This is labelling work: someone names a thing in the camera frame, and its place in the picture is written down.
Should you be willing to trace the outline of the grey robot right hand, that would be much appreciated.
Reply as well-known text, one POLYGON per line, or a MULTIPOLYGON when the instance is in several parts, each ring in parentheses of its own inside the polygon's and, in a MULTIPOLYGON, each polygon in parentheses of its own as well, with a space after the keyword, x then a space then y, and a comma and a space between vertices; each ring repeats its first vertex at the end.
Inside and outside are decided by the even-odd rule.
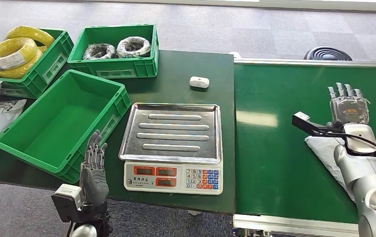
POLYGON ((347 123, 368 124, 370 102, 364 98, 362 91, 340 82, 336 86, 337 89, 328 87, 332 120, 327 126, 339 128, 347 123))

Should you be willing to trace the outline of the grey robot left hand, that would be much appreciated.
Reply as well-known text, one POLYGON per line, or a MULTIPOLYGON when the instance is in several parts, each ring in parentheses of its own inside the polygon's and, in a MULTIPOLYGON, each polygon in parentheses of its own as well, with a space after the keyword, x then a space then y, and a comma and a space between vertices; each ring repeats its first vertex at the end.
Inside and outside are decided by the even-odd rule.
POLYGON ((105 149, 107 143, 101 143, 102 135, 99 130, 90 136, 84 161, 80 167, 79 185, 82 188, 84 202, 95 206, 101 205, 109 194, 109 186, 105 172, 105 149))

